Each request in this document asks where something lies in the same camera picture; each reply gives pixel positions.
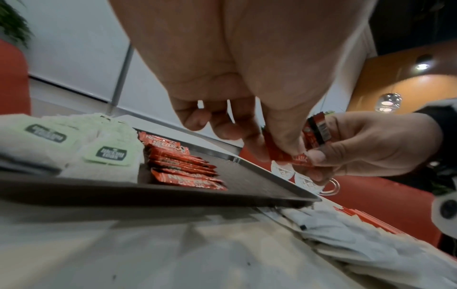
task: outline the orange wall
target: orange wall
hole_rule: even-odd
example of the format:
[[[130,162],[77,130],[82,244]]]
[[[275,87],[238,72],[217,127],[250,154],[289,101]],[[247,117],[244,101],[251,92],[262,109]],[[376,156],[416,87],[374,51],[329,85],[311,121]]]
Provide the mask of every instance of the orange wall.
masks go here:
[[[431,54],[429,69],[417,71],[418,56]],[[396,113],[413,112],[427,102],[457,97],[457,40],[368,59],[347,111],[370,110],[384,93],[402,96]]]

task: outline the hand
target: hand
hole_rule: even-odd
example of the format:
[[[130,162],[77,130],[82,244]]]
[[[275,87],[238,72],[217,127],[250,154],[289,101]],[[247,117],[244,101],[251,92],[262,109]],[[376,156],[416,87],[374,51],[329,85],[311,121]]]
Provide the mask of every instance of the hand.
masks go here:
[[[294,167],[316,184],[334,175],[395,176],[434,155],[443,133],[428,115],[348,112],[326,116],[331,143],[308,152],[313,169]]]
[[[376,0],[110,0],[183,125],[210,122],[267,159],[255,119],[262,102],[275,143],[304,150],[301,130],[331,85]],[[204,108],[199,109],[197,101]],[[228,102],[234,123],[227,114]]]

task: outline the metal tray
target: metal tray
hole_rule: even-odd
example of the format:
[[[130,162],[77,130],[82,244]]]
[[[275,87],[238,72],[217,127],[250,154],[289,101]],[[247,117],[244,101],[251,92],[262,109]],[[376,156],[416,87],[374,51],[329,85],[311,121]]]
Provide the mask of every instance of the metal tray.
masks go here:
[[[140,168],[139,184],[64,179],[0,172],[0,197],[43,206],[236,206],[305,207],[320,197],[244,159],[179,141],[192,155],[217,166],[228,190],[149,184],[151,173]]]

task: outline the table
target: table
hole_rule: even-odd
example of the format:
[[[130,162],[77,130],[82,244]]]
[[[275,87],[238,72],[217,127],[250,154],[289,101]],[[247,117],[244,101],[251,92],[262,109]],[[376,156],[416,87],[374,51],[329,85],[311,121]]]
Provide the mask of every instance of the table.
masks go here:
[[[130,125],[228,153],[198,137]],[[45,208],[0,201],[0,288],[383,289],[251,208]]]

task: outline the stack of napkins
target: stack of napkins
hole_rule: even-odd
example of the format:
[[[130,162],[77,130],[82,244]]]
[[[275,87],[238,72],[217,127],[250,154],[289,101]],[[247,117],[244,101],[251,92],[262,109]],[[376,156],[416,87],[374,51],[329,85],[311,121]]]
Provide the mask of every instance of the stack of napkins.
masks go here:
[[[323,203],[302,209],[259,209],[305,239],[317,241],[320,254],[348,263],[356,274],[400,289],[457,288],[457,261],[409,235],[388,233]]]
[[[0,117],[0,153],[60,177],[136,183],[143,148],[133,128],[103,114]]]

